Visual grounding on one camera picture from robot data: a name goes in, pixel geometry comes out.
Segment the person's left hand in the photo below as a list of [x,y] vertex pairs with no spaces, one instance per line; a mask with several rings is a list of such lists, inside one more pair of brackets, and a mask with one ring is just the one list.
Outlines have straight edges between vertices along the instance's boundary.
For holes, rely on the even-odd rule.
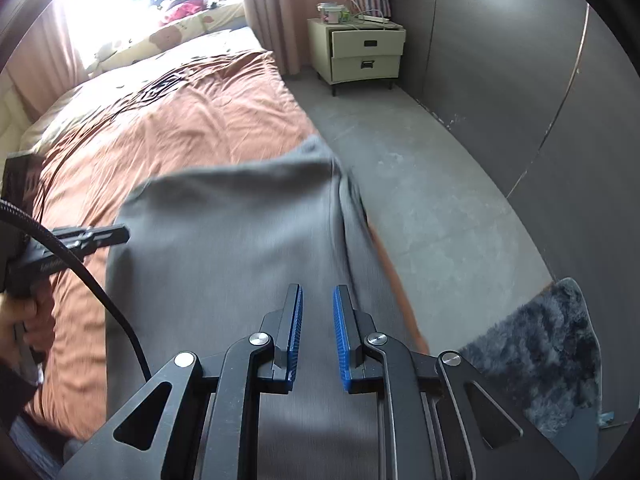
[[0,310],[0,356],[1,362],[17,367],[21,361],[20,349],[14,330],[23,326],[22,341],[37,352],[49,352],[55,340],[54,300],[49,281],[32,286],[28,298],[1,295]]

